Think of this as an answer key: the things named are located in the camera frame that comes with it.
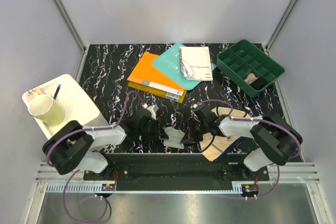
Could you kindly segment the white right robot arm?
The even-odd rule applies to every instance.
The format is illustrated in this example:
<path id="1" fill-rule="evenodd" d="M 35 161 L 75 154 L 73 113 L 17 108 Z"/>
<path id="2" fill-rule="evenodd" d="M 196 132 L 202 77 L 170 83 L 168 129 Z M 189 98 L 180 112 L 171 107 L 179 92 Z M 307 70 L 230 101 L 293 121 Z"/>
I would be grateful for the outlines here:
<path id="1" fill-rule="evenodd" d="M 222 150 L 218 140 L 237 143 L 242 138 L 251 138 L 255 141 L 257 149 L 249 152 L 238 167 L 239 176 L 244 180 L 252 179 L 264 166 L 284 166 L 301 152 L 302 137 L 277 113 L 251 118 L 240 110 L 210 109 L 201 104 L 193 107 L 192 114 L 194 117 L 181 144 L 199 143 L 202 153 L 213 148 L 219 155 L 227 154 L 232 144 L 226 143 Z"/>

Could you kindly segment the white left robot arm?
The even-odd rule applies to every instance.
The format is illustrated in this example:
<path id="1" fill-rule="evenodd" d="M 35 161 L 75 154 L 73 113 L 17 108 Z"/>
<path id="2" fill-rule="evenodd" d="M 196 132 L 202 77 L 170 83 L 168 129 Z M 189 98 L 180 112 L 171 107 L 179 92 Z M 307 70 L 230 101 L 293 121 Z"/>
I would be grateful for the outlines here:
<path id="1" fill-rule="evenodd" d="M 42 151 L 60 175 L 87 170 L 107 180 L 113 175 L 113 167 L 99 151 L 139 138 L 159 141 L 169 137 L 159 121 L 146 114 L 122 120 L 118 126 L 93 127 L 72 120 L 43 145 Z"/>

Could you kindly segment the grey underwear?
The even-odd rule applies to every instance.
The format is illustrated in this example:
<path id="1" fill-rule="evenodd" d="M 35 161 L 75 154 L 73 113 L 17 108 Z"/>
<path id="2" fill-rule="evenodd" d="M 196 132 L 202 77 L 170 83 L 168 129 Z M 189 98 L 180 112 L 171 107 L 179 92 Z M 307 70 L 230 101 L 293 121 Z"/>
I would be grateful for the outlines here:
<path id="1" fill-rule="evenodd" d="M 177 130 L 173 127 L 165 127 L 164 132 L 168 136 L 168 139 L 163 142 L 164 146 L 177 149 L 184 148 L 184 145 L 181 144 L 181 140 L 185 135 L 183 131 Z"/>

